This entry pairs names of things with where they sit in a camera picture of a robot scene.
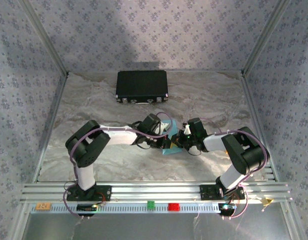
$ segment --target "marble surface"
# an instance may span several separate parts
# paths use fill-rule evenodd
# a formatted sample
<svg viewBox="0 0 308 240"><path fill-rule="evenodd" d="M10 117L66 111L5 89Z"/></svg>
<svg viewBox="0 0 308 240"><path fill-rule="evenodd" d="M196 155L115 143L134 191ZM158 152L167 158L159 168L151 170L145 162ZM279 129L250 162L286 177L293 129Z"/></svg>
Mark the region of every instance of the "marble surface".
<svg viewBox="0 0 308 240"><path fill-rule="evenodd" d="M217 72L168 72L169 100L157 104L120 104L115 100L116 72L70 73L67 79L39 181L74 179L66 140L88 120L124 126L149 113L167 112L178 127L190 118L210 118L222 130L252 123L237 76ZM208 134L216 128L205 122ZM94 163L97 181L213 181L231 165L221 151L191 156L186 151L162 155L162 150L111 145ZM255 179L261 179L261 173Z"/></svg>

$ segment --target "wire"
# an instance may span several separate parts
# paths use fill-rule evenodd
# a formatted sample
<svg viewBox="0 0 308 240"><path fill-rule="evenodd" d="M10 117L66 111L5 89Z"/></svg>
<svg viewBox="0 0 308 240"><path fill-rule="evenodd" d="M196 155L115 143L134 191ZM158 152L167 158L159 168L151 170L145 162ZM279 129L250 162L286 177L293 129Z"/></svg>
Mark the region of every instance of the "wire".
<svg viewBox="0 0 308 240"><path fill-rule="evenodd" d="M222 130L218 127L218 125L215 122L213 122L211 119L206 118L206 117L200 117L199 119L206 120L206 121L212 123L214 125L214 127L216 127L219 130L220 133L222 132Z"/></svg>
<svg viewBox="0 0 308 240"><path fill-rule="evenodd" d="M239 133L239 134L244 134L250 138L252 138L262 149L263 155L264 155L264 162L263 164L261 164L258 168L252 170L248 175L246 175L241 181L239 181L238 184L242 183L243 181L245 181L246 179L248 179L254 172L259 171L261 169L263 169L265 167L265 165L267 164L267 153L266 153L266 149L264 147L264 145L260 142L260 140L258 140L255 136L253 136L252 134L245 132L245 131L241 131L241 130L230 130L227 132L221 132L221 133L216 133L215 136L219 136L219 135L226 135L226 134L232 134L232 133Z"/></svg>
<svg viewBox="0 0 308 240"><path fill-rule="evenodd" d="M233 215L231 216L232 219L235 219L235 218L238 218L239 216L242 216L242 214L246 211L247 206L248 206L248 193L247 193L247 189L245 188L245 186L243 186L241 184L239 186L244 189L245 196L246 196L246 203L245 203L245 206L244 206L243 210L239 214L233 216L235 212L233 213Z"/></svg>
<svg viewBox="0 0 308 240"><path fill-rule="evenodd" d="M65 184L64 184L64 190L67 190L68 188L66 188L66 184L67 183L76 183L75 181L67 181L67 182L65 182Z"/></svg>
<svg viewBox="0 0 308 240"><path fill-rule="evenodd" d="M144 149L144 150L148 150L151 148L151 146L149 146L149 148L144 148L143 146L140 146L139 144L136 144L137 147L141 148L141 149Z"/></svg>
<svg viewBox="0 0 308 240"><path fill-rule="evenodd" d="M106 198L105 195L103 195L102 192L97 192L96 194L101 194L103 196L103 200L101 202L96 203L95 205L99 205L99 204L106 204Z"/></svg>
<svg viewBox="0 0 308 240"><path fill-rule="evenodd" d="M233 215L235 214L235 212L236 212L236 209L234 208L233 214L231 216L229 216L228 218L232 218Z"/></svg>
<svg viewBox="0 0 308 240"><path fill-rule="evenodd" d="M81 216L79 216L77 213L74 213L74 212L70 209L70 207L68 206L67 201L66 201L66 193L68 192L68 189L70 189L71 187L76 186L76 184L77 184L77 183L70 185L70 186L64 191L64 194L63 194L63 202L64 202L64 204L65 204L66 209L68 210L68 212L70 212L71 215L73 215L73 216L75 216L75 217L77 217L77 218L81 218Z"/></svg>
<svg viewBox="0 0 308 240"><path fill-rule="evenodd" d="M240 203L239 196L238 196L236 193L233 193L233 194L232 194L232 199L229 201L229 203L228 203L228 204L230 204L230 203L234 200L234 196L236 196L236 197L237 197L237 199L238 199L238 204Z"/></svg>
<svg viewBox="0 0 308 240"><path fill-rule="evenodd" d="M199 155L201 155L201 154L202 154L202 151L201 151L201 150L199 150L199 154L196 154L196 155L195 155L195 154L190 153L189 151L187 151L187 152L188 152L188 154L189 154L189 155L192 155L192 156L199 156Z"/></svg>
<svg viewBox="0 0 308 240"><path fill-rule="evenodd" d="M170 119L170 122L171 122L171 126L170 126L169 130L167 130L167 132L166 132L165 134L162 134L162 135L149 135L149 134L143 133L143 132L141 132L141 131L138 131L138 130L135 130L135 129L132 129L132 128L126 128L125 131L127 131L127 132L132 132L132 133L136 133L136 134L141 134L141 135L143 135L143 136L146 136L146 137L149 137L149 138L153 138L153 139L158 139L158 138L162 138L162 137L164 137L164 136L167 136L167 135L170 133L170 131L172 130L172 127L173 127L173 119L172 119L172 117L171 117L169 114L167 114L167 113L165 113L165 112L160 111L160 112L158 112L158 113L156 114L156 116L159 115L159 114L165 114L165 115L167 115L167 116L169 117L169 119ZM75 185L78 183L78 174L77 174L77 170L76 170L77 163L76 163L76 161L75 161L74 158L73 158L73 155L74 155L74 152L75 152L76 148L78 147L78 145L79 145L83 140L85 140L88 136L90 136L91 134L93 134L93 133L95 133L95 132L98 132L98 131L109 131L109 132L110 132L110 131L121 131L121 130L122 130L121 127L119 127L119 128L118 128L118 127L99 127L99 128L94 129L94 130L91 130L90 132L86 133L82 138L80 138L80 139L76 142L76 144L73 146L72 150L70 151L70 153L69 153L69 160L70 160L70 162L73 164L73 167L74 167L74 174L75 174L76 181L75 181L75 184L70 185L67 189L65 189L64 194L63 194L63 201L64 201L64 204L65 204L66 209L67 209L68 212L70 212L72 215L74 215L74 216L80 218L80 216L79 216L77 213L74 213L74 212L68 207L68 204L67 204L66 198L65 198L66 193L68 192L68 189L71 188L71 187L73 187L73 186L75 186Z"/></svg>
<svg viewBox="0 0 308 240"><path fill-rule="evenodd" d="M138 125L138 124L140 124L142 121L136 121L136 122L133 122L131 125L132 126L136 126L136 125Z"/></svg>

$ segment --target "yellow object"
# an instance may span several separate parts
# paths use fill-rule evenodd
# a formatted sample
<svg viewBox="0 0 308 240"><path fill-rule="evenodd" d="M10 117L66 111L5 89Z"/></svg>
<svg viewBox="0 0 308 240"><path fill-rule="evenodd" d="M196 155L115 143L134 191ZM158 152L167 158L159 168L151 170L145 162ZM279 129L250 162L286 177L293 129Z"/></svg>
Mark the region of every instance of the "yellow object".
<svg viewBox="0 0 308 240"><path fill-rule="evenodd" d="M268 205L272 203L273 199L266 197L266 198L262 198L260 201L262 202L264 207L267 207Z"/></svg>
<svg viewBox="0 0 308 240"><path fill-rule="evenodd" d="M174 143L171 143L171 144L170 144L170 148L172 148L172 147L177 147L177 145L174 144Z"/></svg>
<svg viewBox="0 0 308 240"><path fill-rule="evenodd" d="M39 202L35 207L37 211L49 211L51 208L52 204L50 202Z"/></svg>

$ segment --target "robotic arm base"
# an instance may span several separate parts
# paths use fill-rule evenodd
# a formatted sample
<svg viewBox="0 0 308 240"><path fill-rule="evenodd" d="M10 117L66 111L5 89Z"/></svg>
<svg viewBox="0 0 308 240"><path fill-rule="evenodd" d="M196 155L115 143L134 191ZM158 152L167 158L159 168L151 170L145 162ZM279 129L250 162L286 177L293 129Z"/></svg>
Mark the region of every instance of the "robotic arm base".
<svg viewBox="0 0 308 240"><path fill-rule="evenodd" d="M234 199L244 200L245 193L244 189L240 186L237 186L233 189L223 189L222 185L220 185L216 179L216 184L204 184L200 185L200 199L202 201L207 200L229 200L231 196L235 196Z"/></svg>
<svg viewBox="0 0 308 240"><path fill-rule="evenodd" d="M67 201L73 202L102 202L110 201L112 187L110 185L93 185L86 191L82 190L79 185L72 186L68 189Z"/></svg>

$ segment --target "metal frame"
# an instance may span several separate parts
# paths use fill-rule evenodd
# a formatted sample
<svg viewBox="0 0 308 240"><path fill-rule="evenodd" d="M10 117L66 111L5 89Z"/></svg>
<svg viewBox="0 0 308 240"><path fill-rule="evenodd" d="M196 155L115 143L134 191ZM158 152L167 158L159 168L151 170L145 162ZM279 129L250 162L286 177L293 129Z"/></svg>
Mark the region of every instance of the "metal frame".
<svg viewBox="0 0 308 240"><path fill-rule="evenodd" d="M65 182L44 182L44 183L31 183L24 187L23 195L21 197L21 209L15 217L15 224L11 232L11 239L21 239L29 213L37 213L34 209L35 204L39 202L49 202L55 205L51 214L64 213L64 205L62 196L64 193ZM106 203L108 211L104 213L139 213L148 200L155 201L159 208L158 214L166 213L166 203L176 202L180 203L184 213L202 213L203 206L214 206L217 203L225 203L225 201L201 201L199 185L215 184L214 182L98 182L98 185L112 185L112 198L111 201ZM275 181L258 181L258 182L245 182L246 190L249 195L249 204L260 204L261 199L270 198L274 203L288 204L291 201L290 191L288 184L285 182ZM75 209L76 203L70 203L70 208ZM121 206L129 208L125 211L121 210ZM206 213L218 213L218 209L205 209Z"/></svg>
<svg viewBox="0 0 308 240"><path fill-rule="evenodd" d="M250 91L250 88L247 84L245 77L243 77L243 75L241 75L239 78L241 80L244 95L247 98L247 104L248 104L249 111L252 114L252 122L254 124L255 129L256 129L256 136L261 140L261 142L267 148L267 150L268 150L268 152L271 156L270 165L271 165L271 168L273 170L274 177L275 177L276 181L279 182L278 172L277 172L277 169L276 169L275 164L273 162L275 155L272 153L271 149L269 148L268 142L265 138L263 128L261 127L260 117L258 115L258 112L256 111L256 108L255 108L255 101L251 96L251 91ZM293 202L290 202L290 203L282 202L281 208L282 208L282 211L283 211L285 221L286 221L288 231L289 231L291 238L295 239L295 240L306 239L305 231L304 231L302 224L300 222L300 217L299 217L298 212L295 208L295 204Z"/></svg>
<svg viewBox="0 0 308 240"><path fill-rule="evenodd" d="M23 188L21 203L59 203L63 201L65 182L27 184ZM109 203L225 203L224 200L200 200L199 185L214 185L215 182L98 182L97 185L111 185L112 195ZM261 203L261 199L270 198L273 202L291 201L286 182L256 181L244 183L249 196L249 204Z"/></svg>
<svg viewBox="0 0 308 240"><path fill-rule="evenodd" d="M256 129L256 135L263 142L268 149L268 144L264 138L264 133L261 128L259 116L255 110L255 103L250 95L246 80L237 71L241 86L247 99L247 104L251 112L253 125ZM11 232L11 239L19 239L24 234L29 213L32 212L33 205L38 202L49 202L56 205L62 204L62 196L64 193L65 182L37 182L41 164L47 149L48 141L50 139L52 127L56 118L58 106L61 100L64 84L60 85L59 98L56 102L56 110L51 121L50 130L44 145L43 152L40 156L39 165L36 170L34 183L24 186L23 194L20 200L20 210L15 217L13 230ZM292 239L300 240L304 238L304 232L299 222L297 211L293 205L288 184L285 182L277 182L278 174L273 164L273 157L263 170L267 179L265 181L249 181L245 182L246 189L249 195L249 204L261 204L261 199L273 199L273 202L280 203L285 217L285 221ZM225 201L201 201L199 185L215 184L215 182L98 182L98 185L111 185L112 198L108 206L118 206L121 204L135 204L143 205L149 200L153 200L158 204L166 204L170 202L177 202L180 204L212 204L225 203Z"/></svg>
<svg viewBox="0 0 308 240"><path fill-rule="evenodd" d="M256 45L254 46L253 50L248 56L248 59L246 60L246 63L243 68L244 77L248 77L258 57L260 56L264 47L266 46L270 36L274 32L275 27L279 23L279 20L283 16L289 2L290 0L278 0L278 2L276 3L270 17L268 18L266 25L264 26L262 32L259 35Z"/></svg>
<svg viewBox="0 0 308 240"><path fill-rule="evenodd" d="M60 101L62 99L62 95L63 95L64 89L65 89L67 78L68 78L68 75L62 77L61 82L58 84L58 87L57 87L57 90L56 90L56 92L59 93L59 94L58 94L58 98L56 99L56 102L55 102L55 105L54 105L55 110L54 110L53 116L50 120L50 125L48 127L46 138L44 139L43 147L42 147L42 150L39 154L38 164L37 164L35 174L34 174L34 177L33 177L33 180L32 180L33 183L36 183L38 181L38 178L39 178L39 172L40 172L41 166L43 164L43 159L45 158L45 155L46 155L47 146L48 146L48 143L49 143L52 131L53 131L53 126L54 126L54 123L55 123L55 120L56 120L59 104L60 104Z"/></svg>
<svg viewBox="0 0 308 240"><path fill-rule="evenodd" d="M58 70L61 72L63 76L67 75L66 68L59 57L52 41L50 40L46 30L43 27L43 24L39 20L39 17L37 16L33 6L28 0L18 0L20 5L22 6L23 10L25 11L25 14L27 15L29 21L35 28L39 38L41 39L42 43L44 44L49 56L52 58L54 61L56 67Z"/></svg>

